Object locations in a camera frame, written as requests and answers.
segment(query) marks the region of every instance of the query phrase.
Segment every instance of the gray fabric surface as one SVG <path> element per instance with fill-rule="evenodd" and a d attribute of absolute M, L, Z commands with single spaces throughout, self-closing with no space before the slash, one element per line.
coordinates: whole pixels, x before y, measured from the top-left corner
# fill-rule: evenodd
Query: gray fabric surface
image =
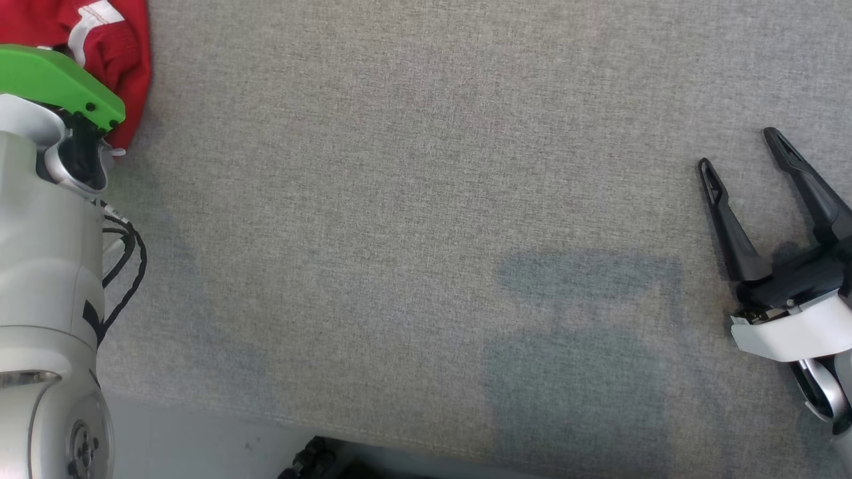
<path fill-rule="evenodd" d="M 759 251 L 809 243 L 760 129 L 852 197 L 852 4 L 150 13 L 108 199 L 151 262 L 108 389 L 551 476 L 841 475 L 785 367 L 728 335 L 695 164 Z"/>

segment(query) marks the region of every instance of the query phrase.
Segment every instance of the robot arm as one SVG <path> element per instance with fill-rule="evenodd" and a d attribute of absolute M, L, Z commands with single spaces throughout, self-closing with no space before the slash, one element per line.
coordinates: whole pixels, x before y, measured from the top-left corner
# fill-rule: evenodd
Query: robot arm
<path fill-rule="evenodd" d="M 819 245 L 769 266 L 728 207 L 728 192 L 707 159 L 699 162 L 707 202 L 740 310 L 737 346 L 787 362 L 814 415 L 832 424 L 832 445 L 852 473 L 852 210 L 775 128 L 763 131 L 778 166 L 792 176 L 814 220 Z"/>
<path fill-rule="evenodd" d="M 0 64 L 0 476 L 108 478 L 101 138 L 124 106 L 59 53 L 0 46 Z"/>

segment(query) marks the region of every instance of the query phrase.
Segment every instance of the white stripe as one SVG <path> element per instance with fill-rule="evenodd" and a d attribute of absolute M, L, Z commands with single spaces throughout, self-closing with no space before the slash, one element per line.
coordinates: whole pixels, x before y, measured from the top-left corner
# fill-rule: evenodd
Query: white stripe
<path fill-rule="evenodd" d="M 86 5 L 77 10 L 80 21 L 71 29 L 68 36 L 68 48 L 74 54 L 74 60 L 80 66 L 86 65 L 86 54 L 83 45 L 95 27 L 124 21 L 124 17 L 107 0 Z"/>

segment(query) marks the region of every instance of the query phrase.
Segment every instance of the black cable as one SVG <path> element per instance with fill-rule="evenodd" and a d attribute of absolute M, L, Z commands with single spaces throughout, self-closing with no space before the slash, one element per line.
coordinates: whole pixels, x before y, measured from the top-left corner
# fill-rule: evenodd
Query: black cable
<path fill-rule="evenodd" d="M 101 207 L 106 207 L 107 203 L 101 201 Z M 130 286 L 130 289 L 124 294 L 124 297 L 121 298 L 121 301 L 116 305 L 116 307 L 112 310 L 109 316 L 104 320 L 103 325 L 101 326 L 101 330 L 97 331 L 98 337 L 98 346 L 104 340 L 104 337 L 107 335 L 107 331 L 109 330 L 112 323 L 115 322 L 116 318 L 118 318 L 118 314 L 121 313 L 122 309 L 127 306 L 127 303 L 136 294 L 136 290 L 139 289 L 139 285 L 142 282 L 142 278 L 145 277 L 145 269 L 148 265 L 148 249 L 145 247 L 145 241 L 142 240 L 141 235 L 136 228 L 133 227 L 133 223 L 127 221 L 123 222 L 116 218 L 115 216 L 109 216 L 108 214 L 104 215 L 104 219 L 109 222 L 115 222 L 127 229 L 136 239 L 136 244 L 139 245 L 139 271 L 136 273 L 136 277 L 133 279 L 133 284 Z"/>
<path fill-rule="evenodd" d="M 124 253 L 122 253 L 121 257 L 118 259 L 118 262 L 115 263 L 115 266 L 110 269 L 109 273 L 104 276 L 102 287 L 106 288 L 118 276 L 118 273 L 121 272 L 121 269 L 124 268 L 124 265 L 130 260 L 130 257 L 133 256 L 133 250 L 136 249 L 136 238 L 130 234 L 126 229 L 118 229 L 118 228 L 104 228 L 104 233 L 118 233 L 121 234 L 121 241 L 124 243 Z"/>

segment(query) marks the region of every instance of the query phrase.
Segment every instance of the red cloth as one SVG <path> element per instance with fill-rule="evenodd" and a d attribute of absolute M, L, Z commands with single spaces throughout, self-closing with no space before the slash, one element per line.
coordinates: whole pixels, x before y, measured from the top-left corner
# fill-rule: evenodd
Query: red cloth
<path fill-rule="evenodd" d="M 0 0 L 0 43 L 56 48 L 124 102 L 126 119 L 107 135 L 126 148 L 142 117 L 151 81 L 146 0 Z"/>

